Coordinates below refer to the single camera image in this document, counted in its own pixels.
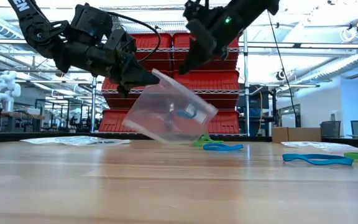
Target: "clear plastic cup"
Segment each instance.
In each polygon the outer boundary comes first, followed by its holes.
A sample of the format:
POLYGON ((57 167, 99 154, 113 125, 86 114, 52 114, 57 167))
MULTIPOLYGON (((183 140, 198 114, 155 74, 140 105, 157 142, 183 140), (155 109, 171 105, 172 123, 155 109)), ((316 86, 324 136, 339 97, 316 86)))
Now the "clear plastic cup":
POLYGON ((167 75, 152 73, 160 83, 145 88, 123 124, 164 144, 197 140, 218 110, 167 75))

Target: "cardboard box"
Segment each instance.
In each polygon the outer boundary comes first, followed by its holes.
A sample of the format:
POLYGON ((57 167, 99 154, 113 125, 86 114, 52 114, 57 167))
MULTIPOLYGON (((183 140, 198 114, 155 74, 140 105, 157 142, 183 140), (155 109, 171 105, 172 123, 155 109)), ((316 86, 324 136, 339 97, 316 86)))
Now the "cardboard box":
POLYGON ((288 141, 321 142, 320 128, 273 128, 272 141, 275 143, 288 141))

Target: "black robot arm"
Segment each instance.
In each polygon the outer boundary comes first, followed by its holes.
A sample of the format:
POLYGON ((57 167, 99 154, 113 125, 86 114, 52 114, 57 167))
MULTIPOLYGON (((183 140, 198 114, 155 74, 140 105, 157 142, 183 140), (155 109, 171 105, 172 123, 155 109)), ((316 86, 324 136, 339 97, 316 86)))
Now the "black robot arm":
POLYGON ((185 74, 209 62, 214 56, 224 58, 227 46, 266 9, 273 15, 279 0, 232 0, 225 7, 209 9, 200 0, 188 0, 183 16, 186 27, 195 39, 190 39, 190 51, 180 73, 185 74))
POLYGON ((159 83, 135 59, 135 39, 122 29, 112 31, 112 18, 89 4, 75 7, 68 21, 49 22, 34 0, 8 0, 19 19, 26 42, 67 73, 71 66, 117 83, 126 96, 132 87, 159 83), (102 43, 103 36, 108 39, 102 43))

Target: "red storage bin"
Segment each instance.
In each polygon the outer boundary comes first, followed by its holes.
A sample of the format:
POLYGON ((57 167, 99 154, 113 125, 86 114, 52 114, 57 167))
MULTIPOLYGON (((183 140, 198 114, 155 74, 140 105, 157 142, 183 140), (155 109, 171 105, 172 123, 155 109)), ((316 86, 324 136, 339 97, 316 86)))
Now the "red storage bin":
MULTIPOLYGON (((190 34, 178 33, 173 35, 174 48, 189 48, 190 47, 190 34)), ((238 48, 239 41, 235 39, 229 48, 238 48)), ((179 65, 183 63, 188 52, 174 52, 173 53, 173 69, 178 70, 179 65)), ((239 58, 238 52, 229 52, 226 60, 216 57, 213 62, 206 63, 197 70, 235 70, 237 67, 237 60, 239 58)))
MULTIPOLYGON (((239 72, 237 70, 190 71, 186 75, 173 72, 173 78, 189 90, 239 90, 239 72)), ((217 109, 233 110, 239 98, 238 94, 199 94, 202 99, 217 109)))
MULTIPOLYGON (((133 133, 135 131, 122 125, 129 110, 104 110, 100 132, 133 133)), ((219 111, 208 126, 209 133, 239 134, 239 113, 237 111, 219 111)))
MULTIPOLYGON (((172 36, 170 34, 160 34, 160 49, 172 47, 172 36)), ((136 39, 136 47, 138 49, 153 49, 158 44, 158 37, 155 34, 131 34, 136 39)), ((150 52, 136 52, 135 57, 141 60, 148 56, 150 52)), ((146 61, 140 63, 147 70, 172 70, 172 53, 171 52, 155 52, 146 61)))
POLYGON ((100 123, 100 132, 133 133, 135 131, 125 127, 122 122, 129 110, 104 110, 100 123))
MULTIPOLYGON (((168 76, 170 72, 160 71, 168 76)), ((105 78, 102 84, 102 90, 117 90, 118 85, 111 83, 108 78, 105 78)), ((132 88, 132 90, 144 90, 144 86, 132 88)), ((127 98, 121 98, 117 93, 103 93, 103 97, 110 108, 128 109, 135 103, 140 96, 139 93, 130 93, 127 98)))
POLYGON ((237 111, 219 111, 208 126, 209 133, 239 134, 239 113, 237 111))

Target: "green led light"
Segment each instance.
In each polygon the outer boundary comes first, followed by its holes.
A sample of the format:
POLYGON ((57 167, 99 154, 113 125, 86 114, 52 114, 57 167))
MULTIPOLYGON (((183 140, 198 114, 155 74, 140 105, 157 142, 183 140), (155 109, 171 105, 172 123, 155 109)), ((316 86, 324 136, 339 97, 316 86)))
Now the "green led light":
POLYGON ((231 17, 227 17, 224 22, 228 24, 230 21, 231 21, 231 17))

